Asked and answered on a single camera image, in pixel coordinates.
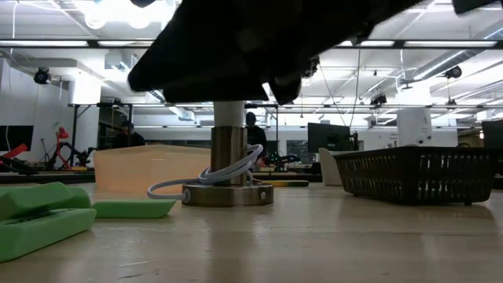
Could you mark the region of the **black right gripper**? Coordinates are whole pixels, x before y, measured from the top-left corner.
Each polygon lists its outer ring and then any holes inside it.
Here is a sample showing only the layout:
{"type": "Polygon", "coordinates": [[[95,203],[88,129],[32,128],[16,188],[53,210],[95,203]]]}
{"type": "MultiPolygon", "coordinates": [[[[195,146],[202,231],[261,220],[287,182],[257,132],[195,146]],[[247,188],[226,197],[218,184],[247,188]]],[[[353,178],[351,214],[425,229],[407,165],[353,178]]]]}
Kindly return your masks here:
{"type": "Polygon", "coordinates": [[[361,42],[375,26],[418,0],[184,1],[131,69],[136,92],[162,90],[170,103],[265,101],[245,63],[300,64],[272,74],[279,105],[293,102],[313,57],[343,41],[361,42]]]}

